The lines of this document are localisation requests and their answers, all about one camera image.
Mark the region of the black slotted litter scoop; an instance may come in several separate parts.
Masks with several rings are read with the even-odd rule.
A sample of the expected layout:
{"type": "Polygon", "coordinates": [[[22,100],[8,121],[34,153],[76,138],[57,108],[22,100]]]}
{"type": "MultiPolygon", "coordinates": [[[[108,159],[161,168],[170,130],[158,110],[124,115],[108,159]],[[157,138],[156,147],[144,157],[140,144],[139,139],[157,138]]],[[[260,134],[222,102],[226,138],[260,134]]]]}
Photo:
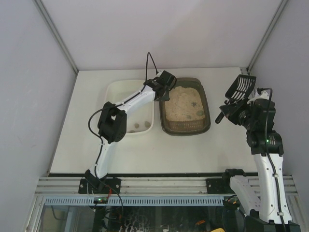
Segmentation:
{"type": "MultiPolygon", "coordinates": [[[[255,83],[256,76],[239,74],[225,93],[227,100],[225,101],[224,105],[240,101],[247,102],[249,100],[249,95],[252,93],[255,87],[255,83]]],[[[224,117],[224,112],[221,111],[217,116],[215,123],[219,124],[224,117]]]]}

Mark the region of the brown plastic litter box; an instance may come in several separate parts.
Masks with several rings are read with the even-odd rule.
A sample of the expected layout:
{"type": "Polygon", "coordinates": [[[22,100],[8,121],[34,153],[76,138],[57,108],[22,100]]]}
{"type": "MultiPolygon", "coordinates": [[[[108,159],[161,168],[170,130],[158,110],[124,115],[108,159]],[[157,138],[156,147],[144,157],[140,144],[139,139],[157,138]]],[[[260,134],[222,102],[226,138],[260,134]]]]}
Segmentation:
{"type": "Polygon", "coordinates": [[[190,136],[207,132],[211,117],[207,97],[200,80],[192,77],[177,79],[169,92],[169,101],[159,103],[162,130],[172,136],[190,136]],[[202,110],[203,116],[197,116],[202,110]]]}

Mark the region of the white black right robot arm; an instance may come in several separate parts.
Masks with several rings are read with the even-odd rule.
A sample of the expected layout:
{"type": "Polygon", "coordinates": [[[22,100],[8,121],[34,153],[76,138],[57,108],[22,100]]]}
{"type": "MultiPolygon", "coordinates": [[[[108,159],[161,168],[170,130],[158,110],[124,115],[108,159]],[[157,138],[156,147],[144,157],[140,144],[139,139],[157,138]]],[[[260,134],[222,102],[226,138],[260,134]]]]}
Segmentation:
{"type": "Polygon", "coordinates": [[[270,99],[229,99],[220,106],[216,123],[226,117],[246,129],[247,144],[251,149],[259,178],[260,194],[249,186],[242,175],[230,177],[229,186],[245,211],[248,232],[299,232],[289,211],[283,181],[283,142],[273,130],[275,103],[270,99]]]}

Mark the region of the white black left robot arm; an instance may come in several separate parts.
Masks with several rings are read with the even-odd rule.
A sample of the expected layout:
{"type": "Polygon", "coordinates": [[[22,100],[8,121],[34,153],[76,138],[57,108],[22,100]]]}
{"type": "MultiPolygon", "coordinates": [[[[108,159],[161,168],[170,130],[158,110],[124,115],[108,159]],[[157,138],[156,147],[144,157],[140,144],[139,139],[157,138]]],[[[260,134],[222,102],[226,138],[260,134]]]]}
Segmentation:
{"type": "Polygon", "coordinates": [[[88,120],[88,129],[100,139],[100,150],[93,167],[85,172],[88,183],[99,189],[105,185],[112,148],[126,135],[127,119],[135,111],[153,101],[168,101],[169,92],[177,78],[167,71],[160,71],[148,79],[143,87],[118,103],[106,102],[88,120]]]}

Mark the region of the white plastic tub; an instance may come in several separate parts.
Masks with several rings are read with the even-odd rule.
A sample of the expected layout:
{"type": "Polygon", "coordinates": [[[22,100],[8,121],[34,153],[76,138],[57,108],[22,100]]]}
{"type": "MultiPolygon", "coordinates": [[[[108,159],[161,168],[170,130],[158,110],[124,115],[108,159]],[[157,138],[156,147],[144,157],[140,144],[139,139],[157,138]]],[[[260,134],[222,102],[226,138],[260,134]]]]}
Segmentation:
{"type": "MultiPolygon", "coordinates": [[[[143,80],[122,80],[113,82],[107,88],[105,101],[118,103],[137,92],[140,88],[143,87],[143,83],[143,80]]],[[[128,116],[126,128],[127,134],[131,130],[135,131],[135,133],[132,134],[146,133],[152,128],[155,111],[154,103],[154,101],[149,102],[128,116]],[[145,127],[145,121],[150,123],[150,127],[145,127]],[[135,128],[135,123],[138,123],[140,127],[135,128]]]]}

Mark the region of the right controller board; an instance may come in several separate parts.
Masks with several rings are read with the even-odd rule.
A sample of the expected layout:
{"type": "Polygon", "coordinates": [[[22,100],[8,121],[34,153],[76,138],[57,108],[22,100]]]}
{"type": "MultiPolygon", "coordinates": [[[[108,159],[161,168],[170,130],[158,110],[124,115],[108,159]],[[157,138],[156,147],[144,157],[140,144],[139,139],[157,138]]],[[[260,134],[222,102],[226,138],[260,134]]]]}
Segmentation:
{"type": "Polygon", "coordinates": [[[240,207],[240,201],[237,195],[232,195],[224,199],[223,205],[228,210],[237,210],[240,207]]]}

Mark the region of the controller board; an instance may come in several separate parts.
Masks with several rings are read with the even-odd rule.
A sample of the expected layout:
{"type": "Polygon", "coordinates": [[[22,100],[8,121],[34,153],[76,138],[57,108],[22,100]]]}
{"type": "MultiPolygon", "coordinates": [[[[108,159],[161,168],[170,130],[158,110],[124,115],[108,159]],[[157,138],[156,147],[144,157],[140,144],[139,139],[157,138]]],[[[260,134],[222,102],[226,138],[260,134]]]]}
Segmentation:
{"type": "Polygon", "coordinates": [[[94,199],[94,204],[106,204],[108,202],[108,197],[96,197],[94,199]]]}
{"type": "Polygon", "coordinates": [[[224,199],[223,205],[228,210],[237,210],[240,207],[240,201],[237,195],[232,195],[224,199]]]}

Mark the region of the left controller board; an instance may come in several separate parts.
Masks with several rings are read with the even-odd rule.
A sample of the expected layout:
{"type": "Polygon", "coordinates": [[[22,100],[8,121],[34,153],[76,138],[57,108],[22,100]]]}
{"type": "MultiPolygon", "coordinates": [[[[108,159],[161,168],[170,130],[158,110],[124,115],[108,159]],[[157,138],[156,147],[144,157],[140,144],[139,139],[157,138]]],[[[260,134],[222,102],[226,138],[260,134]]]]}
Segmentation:
{"type": "Polygon", "coordinates": [[[108,197],[96,197],[94,199],[94,204],[106,204],[108,202],[108,197]]]}

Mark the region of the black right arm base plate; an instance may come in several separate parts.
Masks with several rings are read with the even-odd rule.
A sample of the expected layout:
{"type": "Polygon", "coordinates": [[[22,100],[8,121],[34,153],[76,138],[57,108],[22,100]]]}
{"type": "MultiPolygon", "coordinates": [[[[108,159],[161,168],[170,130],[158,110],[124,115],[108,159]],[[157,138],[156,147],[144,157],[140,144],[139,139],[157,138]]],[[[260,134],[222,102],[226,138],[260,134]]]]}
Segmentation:
{"type": "Polygon", "coordinates": [[[222,178],[207,178],[206,187],[208,194],[234,194],[229,183],[222,178]]]}

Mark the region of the aluminium front mounting rail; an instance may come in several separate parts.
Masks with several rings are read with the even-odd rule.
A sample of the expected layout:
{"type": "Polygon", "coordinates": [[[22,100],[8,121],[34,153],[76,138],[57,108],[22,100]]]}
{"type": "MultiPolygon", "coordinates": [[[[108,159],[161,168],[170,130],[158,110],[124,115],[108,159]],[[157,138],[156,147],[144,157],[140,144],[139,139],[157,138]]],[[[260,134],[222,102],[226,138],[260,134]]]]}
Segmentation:
{"type": "MultiPolygon", "coordinates": [[[[121,196],[206,195],[211,177],[121,177],[121,196]]],[[[41,177],[35,195],[77,196],[81,177],[41,177]]]]}

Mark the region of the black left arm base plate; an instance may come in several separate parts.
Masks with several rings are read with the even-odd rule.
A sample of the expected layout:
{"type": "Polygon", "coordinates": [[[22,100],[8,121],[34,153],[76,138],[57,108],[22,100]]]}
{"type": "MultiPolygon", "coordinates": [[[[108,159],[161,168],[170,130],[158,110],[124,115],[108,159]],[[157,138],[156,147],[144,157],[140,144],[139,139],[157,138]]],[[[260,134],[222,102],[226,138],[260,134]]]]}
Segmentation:
{"type": "Polygon", "coordinates": [[[80,181],[78,193],[79,194],[108,194],[108,193],[120,193],[121,179],[119,178],[107,178],[102,180],[104,184],[99,183],[98,187],[93,187],[89,182],[83,178],[80,181]]]}

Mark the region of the aluminium right frame post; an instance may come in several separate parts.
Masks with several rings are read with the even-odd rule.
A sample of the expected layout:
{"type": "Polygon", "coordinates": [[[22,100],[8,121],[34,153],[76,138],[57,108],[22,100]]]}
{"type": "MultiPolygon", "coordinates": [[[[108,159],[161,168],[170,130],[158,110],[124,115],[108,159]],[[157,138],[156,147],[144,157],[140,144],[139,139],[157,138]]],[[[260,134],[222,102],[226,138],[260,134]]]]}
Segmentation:
{"type": "Polygon", "coordinates": [[[275,26],[277,25],[279,19],[281,18],[281,16],[282,16],[286,6],[288,5],[288,3],[289,3],[289,0],[281,0],[280,1],[280,3],[278,5],[271,21],[270,21],[270,23],[269,23],[265,33],[262,36],[260,43],[258,44],[258,47],[256,48],[256,50],[253,54],[253,57],[251,58],[251,60],[249,62],[249,65],[247,67],[247,72],[250,72],[253,69],[256,61],[258,60],[263,48],[265,47],[267,41],[269,40],[275,26]]]}

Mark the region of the aluminium frame post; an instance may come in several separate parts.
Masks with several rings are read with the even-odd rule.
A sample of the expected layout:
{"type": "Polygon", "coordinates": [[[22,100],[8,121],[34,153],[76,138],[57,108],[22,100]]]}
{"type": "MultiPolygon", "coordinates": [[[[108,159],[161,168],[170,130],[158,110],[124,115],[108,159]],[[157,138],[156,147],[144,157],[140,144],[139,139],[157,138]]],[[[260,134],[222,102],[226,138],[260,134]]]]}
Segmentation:
{"type": "Polygon", "coordinates": [[[42,0],[33,0],[34,5],[36,6],[39,14],[41,15],[43,21],[45,22],[46,26],[48,27],[49,31],[51,32],[53,38],[55,39],[57,45],[59,46],[61,52],[63,53],[65,59],[69,63],[71,69],[73,72],[77,75],[79,70],[67,48],[65,45],[63,39],[61,38],[60,33],[58,32],[58,29],[56,28],[56,25],[54,24],[51,16],[49,15],[44,3],[42,0]]]}
{"type": "Polygon", "coordinates": [[[258,47],[256,48],[256,50],[253,54],[253,57],[251,58],[251,60],[249,62],[249,65],[247,67],[247,72],[250,72],[253,69],[256,61],[258,60],[263,48],[265,47],[267,41],[269,40],[275,26],[277,25],[279,19],[281,18],[281,16],[282,16],[286,6],[288,5],[288,3],[289,3],[289,0],[281,0],[280,1],[280,3],[278,5],[271,21],[270,21],[270,23],[269,23],[265,33],[262,36],[260,43],[258,44],[258,47]]]}

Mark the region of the aluminium left frame post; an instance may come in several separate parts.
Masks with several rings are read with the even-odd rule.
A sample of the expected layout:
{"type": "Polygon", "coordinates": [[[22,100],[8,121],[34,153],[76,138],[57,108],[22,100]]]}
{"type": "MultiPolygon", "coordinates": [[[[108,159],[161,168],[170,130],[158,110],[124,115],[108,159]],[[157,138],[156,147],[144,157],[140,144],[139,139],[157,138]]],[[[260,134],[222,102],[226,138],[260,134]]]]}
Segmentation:
{"type": "Polygon", "coordinates": [[[51,32],[53,38],[55,39],[57,45],[59,46],[61,52],[63,53],[65,59],[69,63],[71,69],[73,72],[77,75],[79,70],[67,48],[65,45],[63,39],[61,38],[60,33],[58,32],[58,29],[56,28],[56,25],[54,24],[51,16],[49,15],[44,3],[42,0],[33,0],[34,5],[36,6],[39,14],[41,15],[43,21],[45,22],[46,26],[48,27],[49,31],[51,32]]]}

